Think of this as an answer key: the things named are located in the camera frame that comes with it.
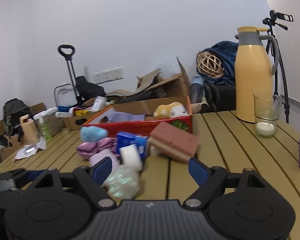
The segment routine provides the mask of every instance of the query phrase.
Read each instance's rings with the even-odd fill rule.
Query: tripod
[[[268,34],[273,36],[275,38],[275,40],[277,41],[277,43],[278,43],[278,40],[277,40],[277,38],[275,37],[275,35],[273,33],[272,26],[278,25],[286,31],[288,30],[288,27],[285,26],[285,25],[276,23],[275,21],[276,21],[277,18],[279,18],[281,20],[293,22],[293,17],[292,17],[292,15],[278,13],[278,12],[275,12],[274,10],[271,10],[270,11],[270,18],[265,18],[265,19],[262,20],[263,24],[269,26],[269,29],[267,31]],[[266,46],[267,54],[269,54],[270,48],[271,48],[271,55],[275,60],[275,54],[274,54],[274,51],[273,51],[273,43],[272,43],[272,41],[268,40],[268,43],[267,43],[267,46]],[[286,115],[286,123],[289,123],[290,105],[289,105],[289,97],[288,97],[287,79],[286,79],[286,74],[285,74],[285,71],[284,71],[284,66],[283,66],[283,62],[282,62],[280,49],[279,49],[279,65],[280,65],[280,69],[281,69],[283,91],[284,91],[284,102],[282,102],[282,103],[283,103],[283,106],[284,106],[284,113]],[[276,72],[274,74],[274,94],[278,95],[278,70],[276,70]]]

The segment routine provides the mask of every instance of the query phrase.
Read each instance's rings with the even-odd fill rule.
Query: blue pom pom
[[[108,131],[96,126],[82,127],[80,136],[83,142],[98,142],[108,136]]]

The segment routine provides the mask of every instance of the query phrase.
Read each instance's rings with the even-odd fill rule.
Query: torn cardboard
[[[132,96],[135,95],[137,93],[140,93],[142,91],[144,91],[146,88],[150,87],[154,78],[159,75],[161,71],[161,68],[157,68],[156,70],[150,72],[149,74],[139,78],[138,79],[138,88],[135,92],[130,92],[127,90],[123,90],[123,89],[117,89],[117,90],[113,90],[110,93],[107,94],[107,96],[119,96],[119,97],[128,97],[128,96]]]
[[[190,85],[189,78],[178,57],[177,61],[179,64],[180,73],[173,75],[171,78],[163,79],[160,76],[161,69],[158,68],[141,78],[137,77],[138,88],[135,92],[132,93],[126,90],[114,90],[107,94],[107,96],[128,97],[150,90],[154,91],[154,97],[151,99],[187,96]],[[155,77],[157,77],[158,82],[154,85],[151,85]]]

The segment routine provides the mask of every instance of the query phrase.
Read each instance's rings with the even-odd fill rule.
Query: woven basket
[[[55,113],[43,116],[48,129],[50,130],[51,136],[55,136],[57,133],[61,132],[64,128],[63,121],[55,116]]]
[[[219,78],[225,74],[221,61],[208,51],[198,52],[197,68],[201,74],[212,78]]]

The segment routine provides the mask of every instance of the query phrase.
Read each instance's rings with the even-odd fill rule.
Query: white wall
[[[54,87],[70,81],[60,44],[75,46],[77,75],[87,67],[92,81],[93,73],[122,67],[124,79],[103,87],[134,91],[136,76],[162,66],[178,71],[176,56],[192,77],[199,50],[235,41],[237,27],[261,26],[269,12],[266,0],[13,0],[10,6],[21,99],[48,107]]]
[[[20,98],[19,56],[11,0],[0,0],[0,120],[2,107],[12,98]]]
[[[288,95],[300,102],[300,0],[267,0],[275,11],[292,14],[294,22],[278,20],[288,26],[285,31],[275,27],[287,77]]]

